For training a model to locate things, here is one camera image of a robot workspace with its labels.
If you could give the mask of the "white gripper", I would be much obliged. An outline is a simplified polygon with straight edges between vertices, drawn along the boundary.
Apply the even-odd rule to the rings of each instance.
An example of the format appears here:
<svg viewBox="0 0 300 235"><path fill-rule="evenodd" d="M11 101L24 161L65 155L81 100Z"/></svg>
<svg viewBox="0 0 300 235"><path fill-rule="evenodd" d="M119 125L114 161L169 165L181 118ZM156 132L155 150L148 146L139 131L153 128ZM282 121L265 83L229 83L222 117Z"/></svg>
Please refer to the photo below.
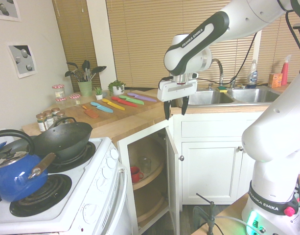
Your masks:
<svg viewBox="0 0 300 235"><path fill-rule="evenodd" d="M194 94L197 91L197 80L189 80L184 85L179 85L172 80L161 81L159 83L159 89L157 98L164 102L164 114L165 119L170 118L170 106L171 100L182 97L182 115L186 114L186 110L189 102L189 95Z"/></svg>

